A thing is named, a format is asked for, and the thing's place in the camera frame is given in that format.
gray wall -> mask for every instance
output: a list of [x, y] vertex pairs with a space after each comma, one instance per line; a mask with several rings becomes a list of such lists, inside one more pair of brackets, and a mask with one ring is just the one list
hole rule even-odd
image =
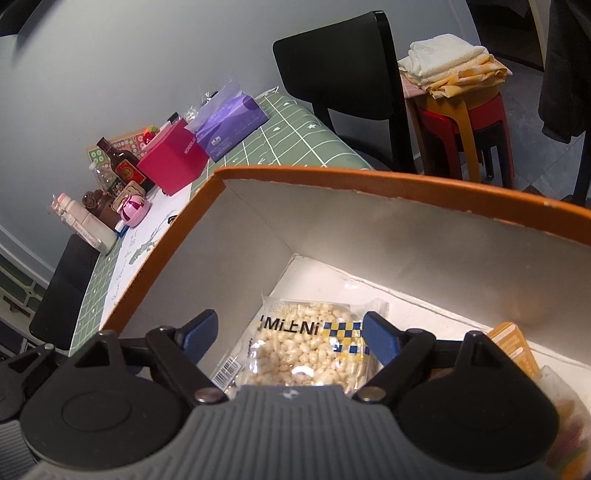
[[[478, 43], [465, 0], [44, 0], [0, 38], [0, 248], [50, 278], [70, 231], [47, 206], [95, 187], [86, 147], [161, 124], [230, 71], [251, 94], [278, 85], [275, 40], [370, 9], [399, 58], [442, 33]], [[336, 123], [384, 145], [379, 125]]]

green checkered tablecloth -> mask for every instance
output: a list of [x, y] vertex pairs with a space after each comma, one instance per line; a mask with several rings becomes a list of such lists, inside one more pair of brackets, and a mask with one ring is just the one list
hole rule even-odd
[[[369, 164], [327, 129], [296, 100], [280, 93], [269, 93], [257, 102], [269, 121], [244, 139], [217, 163], [208, 162], [203, 174], [191, 185], [191, 198], [219, 167], [283, 165], [370, 169]], [[106, 257], [99, 257], [86, 290], [70, 353], [78, 350], [99, 330], [105, 297], [121, 239]]]

folded towel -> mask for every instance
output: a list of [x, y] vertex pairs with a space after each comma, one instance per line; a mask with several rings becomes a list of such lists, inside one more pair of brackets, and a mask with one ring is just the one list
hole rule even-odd
[[427, 87], [434, 98], [455, 97], [473, 90], [492, 87], [505, 81], [513, 73], [500, 61], [490, 55], [490, 60], [481, 65], [462, 70]]
[[428, 78], [488, 53], [485, 50], [447, 33], [411, 43], [408, 57], [400, 60], [398, 65], [416, 78]]
[[484, 47], [473, 47], [455, 35], [414, 42], [400, 71], [415, 85], [435, 98], [498, 85], [511, 71]]
[[423, 87], [426, 89], [432, 83], [439, 82], [443, 79], [448, 78], [451, 75], [459, 74], [460, 72], [470, 69], [472, 67], [475, 67], [478, 65], [483, 65], [483, 64], [491, 61], [491, 58], [493, 58], [493, 60], [494, 60], [494, 57], [492, 57], [492, 55], [490, 55], [488, 52], [481, 53], [480, 55], [478, 55], [477, 57], [475, 57], [471, 60], [465, 61], [464, 63], [460, 63], [459, 65], [451, 67], [441, 73], [437, 73], [437, 74], [432, 75], [427, 78], [415, 77], [412, 73], [406, 72], [402, 68], [400, 68], [400, 71], [402, 73], [404, 73], [405, 76], [407, 76], [409, 79], [411, 79], [415, 85], [419, 85], [419, 87]]

white bottle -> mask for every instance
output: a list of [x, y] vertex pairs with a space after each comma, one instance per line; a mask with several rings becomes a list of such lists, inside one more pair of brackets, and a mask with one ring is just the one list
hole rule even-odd
[[65, 193], [53, 200], [51, 208], [62, 222], [69, 225], [100, 253], [106, 255], [115, 245], [117, 234], [86, 210], [84, 205], [72, 200]]

brown bottle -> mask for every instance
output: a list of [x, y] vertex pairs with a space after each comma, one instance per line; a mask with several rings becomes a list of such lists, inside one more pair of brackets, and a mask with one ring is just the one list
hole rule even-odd
[[111, 159], [111, 169], [125, 184], [135, 180], [146, 192], [154, 187], [154, 182], [138, 168], [138, 157], [129, 150], [117, 150], [104, 137], [96, 145]]

